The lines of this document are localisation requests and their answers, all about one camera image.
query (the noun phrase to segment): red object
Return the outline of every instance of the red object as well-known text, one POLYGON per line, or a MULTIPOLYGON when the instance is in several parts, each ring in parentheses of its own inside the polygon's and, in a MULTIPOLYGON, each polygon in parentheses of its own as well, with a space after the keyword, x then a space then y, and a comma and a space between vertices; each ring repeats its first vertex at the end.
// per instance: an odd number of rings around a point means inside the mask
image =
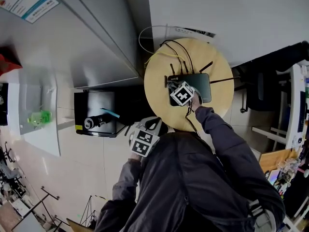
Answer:
POLYGON ((0 54, 0 76, 4 73, 10 72, 11 70, 21 69, 22 67, 18 64, 15 64, 5 58, 2 54, 0 54))

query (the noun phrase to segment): paper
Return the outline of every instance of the paper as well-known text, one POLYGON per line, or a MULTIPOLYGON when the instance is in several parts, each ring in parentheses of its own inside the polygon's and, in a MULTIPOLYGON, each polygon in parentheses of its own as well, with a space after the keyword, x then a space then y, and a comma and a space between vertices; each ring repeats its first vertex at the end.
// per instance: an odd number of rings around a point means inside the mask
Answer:
POLYGON ((59 4, 57 0, 0 0, 0 7, 34 23, 59 4))

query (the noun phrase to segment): hand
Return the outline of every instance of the hand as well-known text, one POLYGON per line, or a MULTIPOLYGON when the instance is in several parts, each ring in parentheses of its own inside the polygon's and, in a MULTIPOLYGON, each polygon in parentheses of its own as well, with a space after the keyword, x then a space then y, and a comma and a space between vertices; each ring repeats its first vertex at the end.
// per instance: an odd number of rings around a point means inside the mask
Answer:
POLYGON ((141 160, 141 156, 132 152, 130 157, 129 157, 129 159, 140 161, 141 160))
POLYGON ((199 103, 199 98, 196 92, 194 92, 194 96, 191 99, 191 103, 192 103, 192 111, 195 112, 197 110, 197 108, 199 108, 201 106, 201 104, 199 103))

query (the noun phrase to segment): tiled floor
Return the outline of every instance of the tiled floor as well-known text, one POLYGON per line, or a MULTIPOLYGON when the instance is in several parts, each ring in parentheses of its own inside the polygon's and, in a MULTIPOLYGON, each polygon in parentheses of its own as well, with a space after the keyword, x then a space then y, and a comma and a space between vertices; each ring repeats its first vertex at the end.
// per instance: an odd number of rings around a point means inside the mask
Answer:
MULTIPOLYGON (((59 122, 67 122, 74 118, 73 90, 67 87, 59 89, 59 122)), ((254 111, 241 114, 240 107, 241 92, 236 92, 224 120, 255 149, 253 152, 258 158, 259 152, 266 150, 269 141, 251 131, 251 126, 269 127, 273 114, 254 111)), ((112 186, 129 156, 128 138, 124 133, 122 131, 117 138, 111 139, 78 135, 74 127, 63 129, 59 131, 59 158, 10 134, 8 127, 1 127, 0 140, 3 147, 4 142, 8 141, 13 149, 17 166, 27 177, 23 182, 33 202, 44 196, 40 188, 45 186, 46 190, 60 196, 59 201, 47 199, 50 213, 63 220, 70 218, 79 222, 90 195, 93 196, 92 209, 96 211, 105 201, 95 195, 112 198, 112 186)), ((209 135, 204 132, 200 134, 213 147, 209 135)))

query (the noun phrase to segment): black router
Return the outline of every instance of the black router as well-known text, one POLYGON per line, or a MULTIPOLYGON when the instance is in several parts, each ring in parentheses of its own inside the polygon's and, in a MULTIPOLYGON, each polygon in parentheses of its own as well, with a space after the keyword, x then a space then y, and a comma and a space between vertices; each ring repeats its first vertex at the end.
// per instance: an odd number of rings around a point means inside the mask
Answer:
MULTIPOLYGON (((211 102, 211 86, 209 83, 209 76, 207 73, 170 75, 168 77, 168 81, 173 82, 185 81, 188 85, 190 85, 200 93, 203 103, 211 102)), ((171 96, 169 96, 169 102, 172 106, 179 106, 171 96)))

